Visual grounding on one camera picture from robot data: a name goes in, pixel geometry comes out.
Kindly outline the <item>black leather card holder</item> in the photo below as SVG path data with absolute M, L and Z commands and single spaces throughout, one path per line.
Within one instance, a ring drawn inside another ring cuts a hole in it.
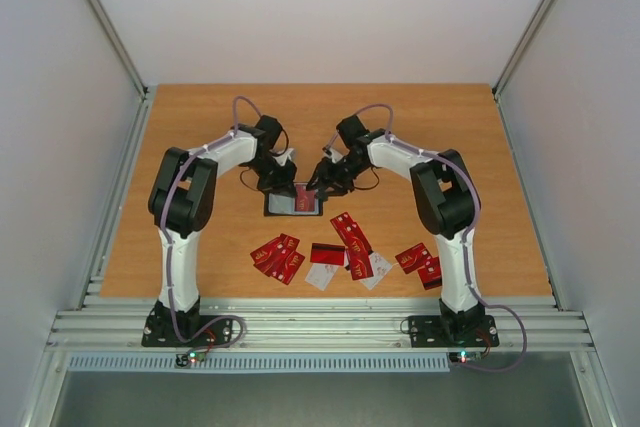
M 267 194 L 265 195 L 265 202 L 263 207 L 263 214 L 265 217 L 276 217 L 276 216 L 285 216 L 285 217 L 316 217 L 323 215 L 323 202 L 317 199 L 317 210 L 311 214 L 300 214 L 294 212 L 294 197 L 284 196 L 284 195 L 276 195 L 276 194 Z

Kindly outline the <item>red card magnetic stripe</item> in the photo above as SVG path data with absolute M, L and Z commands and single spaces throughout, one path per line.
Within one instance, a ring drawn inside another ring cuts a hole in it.
M 346 247 L 325 243 L 311 245 L 310 262 L 329 266 L 344 267 L 346 262 Z

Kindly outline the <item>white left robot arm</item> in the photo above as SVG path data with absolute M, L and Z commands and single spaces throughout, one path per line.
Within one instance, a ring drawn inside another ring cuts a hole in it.
M 145 346 L 192 344 L 219 321 L 202 320 L 196 280 L 199 238 L 213 212 L 217 180 L 245 167 L 257 175 L 259 192 L 293 198 L 293 149 L 274 151 L 283 133 L 276 118 L 263 115 L 256 125 L 238 124 L 208 144 L 165 152 L 148 200 L 163 267 L 161 292 L 143 329 Z

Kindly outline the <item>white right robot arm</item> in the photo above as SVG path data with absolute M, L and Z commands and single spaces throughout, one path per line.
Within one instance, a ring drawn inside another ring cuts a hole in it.
M 347 148 L 339 154 L 323 148 L 307 188 L 322 201 L 355 190 L 367 169 L 389 170 L 411 182 L 418 217 L 435 237 L 442 275 L 439 299 L 444 337 L 460 345 L 473 336 L 485 316 L 476 290 L 473 237 L 480 212 L 477 190 L 459 152 L 433 152 L 398 139 L 384 129 L 371 131 L 357 115 L 336 126 Z

